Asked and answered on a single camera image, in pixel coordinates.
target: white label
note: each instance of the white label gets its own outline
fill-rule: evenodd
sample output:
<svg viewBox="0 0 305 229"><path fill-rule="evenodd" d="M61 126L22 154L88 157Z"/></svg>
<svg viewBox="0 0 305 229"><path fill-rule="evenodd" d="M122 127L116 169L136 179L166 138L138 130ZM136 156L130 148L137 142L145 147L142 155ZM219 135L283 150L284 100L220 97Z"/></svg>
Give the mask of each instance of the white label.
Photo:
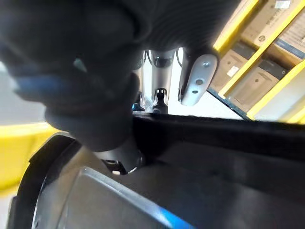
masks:
<svg viewBox="0 0 305 229"><path fill-rule="evenodd" d="M276 1L274 8L276 9L288 9L290 0Z"/></svg>
<svg viewBox="0 0 305 229"><path fill-rule="evenodd" d="M227 75L228 76L230 76L230 77L232 77L232 76L234 76L235 75L235 73L237 73L238 72L238 70L239 70L239 68L238 67L236 67L236 66L233 66L228 72L227 72Z"/></svg>

